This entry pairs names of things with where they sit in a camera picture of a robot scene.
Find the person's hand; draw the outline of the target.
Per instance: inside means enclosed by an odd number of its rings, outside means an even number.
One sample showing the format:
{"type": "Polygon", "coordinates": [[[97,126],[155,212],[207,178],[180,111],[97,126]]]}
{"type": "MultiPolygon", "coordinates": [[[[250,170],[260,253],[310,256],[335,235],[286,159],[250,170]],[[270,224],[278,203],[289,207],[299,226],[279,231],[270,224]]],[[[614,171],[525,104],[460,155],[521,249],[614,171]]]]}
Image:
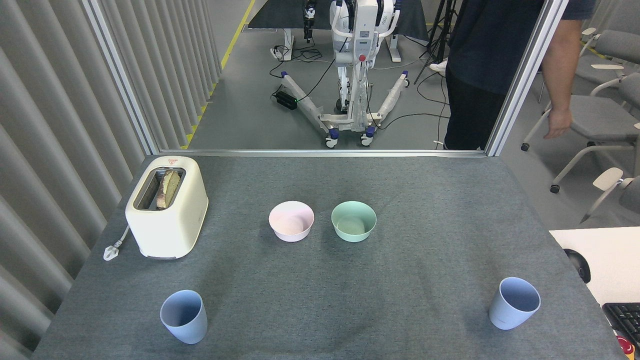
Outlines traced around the person's hand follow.
{"type": "Polygon", "coordinates": [[[573,123],[573,114],[570,109],[552,108],[548,112],[548,131],[544,135],[545,140],[563,136],[570,130],[573,123]]]}

